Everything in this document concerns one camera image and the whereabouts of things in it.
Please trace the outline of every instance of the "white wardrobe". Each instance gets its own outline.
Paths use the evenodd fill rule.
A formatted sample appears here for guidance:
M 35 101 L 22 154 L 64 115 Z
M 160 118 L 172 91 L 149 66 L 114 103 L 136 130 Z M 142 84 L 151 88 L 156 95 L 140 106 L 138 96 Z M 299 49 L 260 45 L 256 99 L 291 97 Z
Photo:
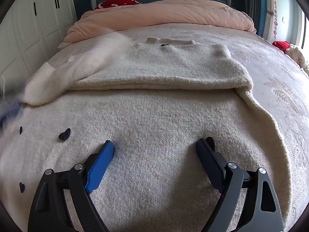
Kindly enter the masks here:
M 73 0 L 16 0 L 0 25 L 0 89 L 26 82 L 77 21 Z

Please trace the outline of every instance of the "red cushion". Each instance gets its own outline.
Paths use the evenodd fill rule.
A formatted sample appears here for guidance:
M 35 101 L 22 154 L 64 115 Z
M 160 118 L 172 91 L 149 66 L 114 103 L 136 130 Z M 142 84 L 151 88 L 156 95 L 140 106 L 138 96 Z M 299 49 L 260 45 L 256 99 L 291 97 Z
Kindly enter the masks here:
M 125 6 L 125 5 L 136 5 L 140 4 L 136 0 L 106 0 L 103 3 L 100 3 L 95 9 L 106 9 L 116 6 Z
M 289 43 L 286 42 L 286 41 L 274 41 L 272 43 L 272 45 L 276 46 L 277 48 L 279 48 L 283 52 L 285 52 L 285 50 L 289 48 Z

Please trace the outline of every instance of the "white wall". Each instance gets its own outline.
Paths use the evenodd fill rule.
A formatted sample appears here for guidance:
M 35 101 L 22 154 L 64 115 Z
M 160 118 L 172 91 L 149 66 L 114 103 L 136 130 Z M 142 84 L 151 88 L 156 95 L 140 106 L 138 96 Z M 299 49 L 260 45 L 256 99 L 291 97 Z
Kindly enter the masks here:
M 294 0 L 277 0 L 277 16 L 278 16 L 277 41 L 290 42 L 292 31 L 295 32 L 295 30 L 292 30 L 293 18 L 294 18 L 293 2 Z

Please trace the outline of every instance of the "patterned bedsheet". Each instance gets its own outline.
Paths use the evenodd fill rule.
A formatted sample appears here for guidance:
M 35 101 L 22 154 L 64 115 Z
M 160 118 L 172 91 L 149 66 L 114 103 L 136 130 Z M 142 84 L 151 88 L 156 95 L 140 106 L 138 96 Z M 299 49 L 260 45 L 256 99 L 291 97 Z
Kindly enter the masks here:
M 224 44 L 251 75 L 253 95 L 276 119 L 284 136 L 292 169 L 292 207 L 288 228 L 309 201 L 309 79 L 282 51 L 255 34 L 215 26 L 163 24 L 122 31 L 138 42 L 147 37 L 189 39 L 202 44 Z M 87 49 L 92 39 L 72 44 L 49 61 L 57 67 Z

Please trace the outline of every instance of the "bed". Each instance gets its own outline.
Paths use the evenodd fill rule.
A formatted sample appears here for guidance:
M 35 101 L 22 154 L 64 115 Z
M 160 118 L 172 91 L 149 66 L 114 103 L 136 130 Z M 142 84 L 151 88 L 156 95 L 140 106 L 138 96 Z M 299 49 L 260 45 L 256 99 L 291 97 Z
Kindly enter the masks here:
M 45 169 L 67 170 L 110 139 L 115 158 L 91 194 L 110 231 L 200 231 L 219 198 L 194 150 L 209 135 L 227 160 L 268 170 L 287 231 L 309 201 L 309 80 L 255 32 L 216 1 L 84 14 L 28 82 L 24 114 L 2 137 L 0 198 L 18 226 L 26 231 Z

